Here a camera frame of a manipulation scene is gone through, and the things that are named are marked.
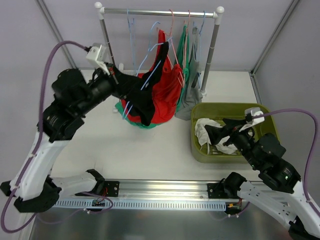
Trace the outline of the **white tank top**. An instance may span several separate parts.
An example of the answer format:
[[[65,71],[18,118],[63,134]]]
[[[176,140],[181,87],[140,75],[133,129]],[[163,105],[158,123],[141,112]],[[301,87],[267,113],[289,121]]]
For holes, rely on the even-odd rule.
[[[205,129],[206,125],[218,129],[222,128],[220,123],[209,118],[200,118],[197,120],[194,127],[194,134],[198,139],[198,143],[200,145],[201,150],[205,149],[208,155],[214,154],[214,148],[216,148],[218,154],[223,153],[227,155],[232,155],[236,153],[237,148],[233,144],[230,144],[228,146],[224,145],[224,143],[230,138],[229,136],[222,138],[218,144],[212,145],[211,140],[209,138],[209,134]]]

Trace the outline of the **black tank top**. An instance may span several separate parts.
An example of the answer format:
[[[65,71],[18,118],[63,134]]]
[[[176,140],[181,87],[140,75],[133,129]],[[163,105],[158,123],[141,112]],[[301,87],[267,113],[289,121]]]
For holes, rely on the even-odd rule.
[[[117,84],[115,84],[117,98],[129,103],[134,113],[140,116],[142,123],[147,126],[150,125],[155,113],[152,101],[153,86],[161,79],[168,51],[169,43],[165,41],[159,46],[153,70],[144,73],[141,78],[122,73],[117,68],[113,69],[117,80]]]

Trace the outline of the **red tank top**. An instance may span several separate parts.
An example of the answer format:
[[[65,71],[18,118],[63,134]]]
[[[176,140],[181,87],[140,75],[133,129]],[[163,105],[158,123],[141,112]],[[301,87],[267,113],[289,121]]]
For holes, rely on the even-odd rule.
[[[160,81],[152,87],[152,103],[155,111],[150,125],[142,123],[134,108],[121,100],[115,105],[118,112],[134,126],[151,129],[169,121],[175,114],[184,85],[182,69],[179,64],[172,64],[169,57],[164,60]]]

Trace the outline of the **pink wire hanger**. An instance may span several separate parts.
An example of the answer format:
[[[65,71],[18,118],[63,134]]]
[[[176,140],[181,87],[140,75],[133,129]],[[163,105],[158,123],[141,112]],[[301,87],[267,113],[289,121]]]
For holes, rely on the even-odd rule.
[[[171,47],[172,47],[172,51],[173,51],[173,55],[174,55],[174,60],[175,62],[172,63],[170,58],[168,59],[169,60],[169,63],[170,63],[170,69],[173,70],[175,65],[178,64],[179,65],[179,61],[178,61],[178,57],[177,57],[177,51],[176,51],[176,48],[175,48],[175,45],[173,43],[173,27],[174,27],[174,12],[169,9],[170,13],[171,13],[171,27],[170,27],[170,32],[169,34],[167,34],[165,31],[163,31],[164,35],[165,36],[168,36],[168,42],[171,43]],[[183,88],[185,86],[185,79],[182,75],[182,71],[178,73],[178,76],[177,76],[177,79],[178,79],[178,82],[180,84],[180,86]]]

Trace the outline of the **light blue wire hanger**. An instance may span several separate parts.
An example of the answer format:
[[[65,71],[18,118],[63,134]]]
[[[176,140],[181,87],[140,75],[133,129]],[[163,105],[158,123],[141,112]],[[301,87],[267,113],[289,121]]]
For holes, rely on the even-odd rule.
[[[129,37],[130,37],[130,49],[131,49],[131,59],[133,66],[133,74],[137,75],[137,63],[136,63],[136,33],[135,33],[135,18],[130,18],[129,9],[126,10]]]

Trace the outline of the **green tank top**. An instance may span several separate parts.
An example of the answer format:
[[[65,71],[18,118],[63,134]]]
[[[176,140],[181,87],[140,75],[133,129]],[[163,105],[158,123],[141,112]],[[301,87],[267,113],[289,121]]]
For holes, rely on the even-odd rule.
[[[117,111],[131,125],[145,129],[154,128],[168,122],[181,108],[181,98],[189,76],[189,35],[187,25],[183,26],[174,56],[174,63],[168,57],[165,59],[160,81],[152,88],[152,103],[155,112],[150,125],[143,124],[141,117],[134,115],[134,109],[127,105],[126,101],[121,100],[115,104]]]

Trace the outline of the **salmon wire hanger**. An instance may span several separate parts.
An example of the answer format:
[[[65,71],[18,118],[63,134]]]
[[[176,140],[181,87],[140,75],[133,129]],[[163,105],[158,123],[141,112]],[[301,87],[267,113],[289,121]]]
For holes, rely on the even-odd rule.
[[[184,42],[183,42],[183,77],[186,77],[186,70],[187,70],[187,47],[188,47],[188,37],[189,37],[189,24],[190,24],[191,12],[188,10],[188,18],[187,21],[184,22],[185,31],[184,31]]]

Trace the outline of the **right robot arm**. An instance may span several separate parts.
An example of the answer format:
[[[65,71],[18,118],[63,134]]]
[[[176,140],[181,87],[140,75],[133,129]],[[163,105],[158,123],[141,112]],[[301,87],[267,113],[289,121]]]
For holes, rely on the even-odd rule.
[[[264,117],[252,121],[224,118],[223,127],[206,125],[204,128],[212,144],[227,138],[224,145],[234,145],[252,169],[259,172],[258,177],[262,182],[281,195],[287,205],[257,190],[249,180],[236,172],[223,181],[223,193],[228,198],[239,197],[257,206],[281,223],[294,240],[318,240],[320,216],[316,211],[319,208],[304,192],[300,174],[282,158],[286,149],[272,133],[266,133],[258,140],[249,134],[253,126],[264,120]]]

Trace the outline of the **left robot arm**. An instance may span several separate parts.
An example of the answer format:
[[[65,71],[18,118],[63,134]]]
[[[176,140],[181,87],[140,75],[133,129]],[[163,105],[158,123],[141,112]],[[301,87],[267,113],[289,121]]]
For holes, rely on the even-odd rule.
[[[84,125],[86,114],[116,92],[114,68],[98,71],[96,79],[86,82],[76,68],[62,71],[52,84],[54,101],[40,115],[34,149],[16,177],[1,183],[6,196],[15,198],[20,213],[42,213],[64,197],[104,191],[105,179],[94,169],[66,178],[53,178],[57,157]]]

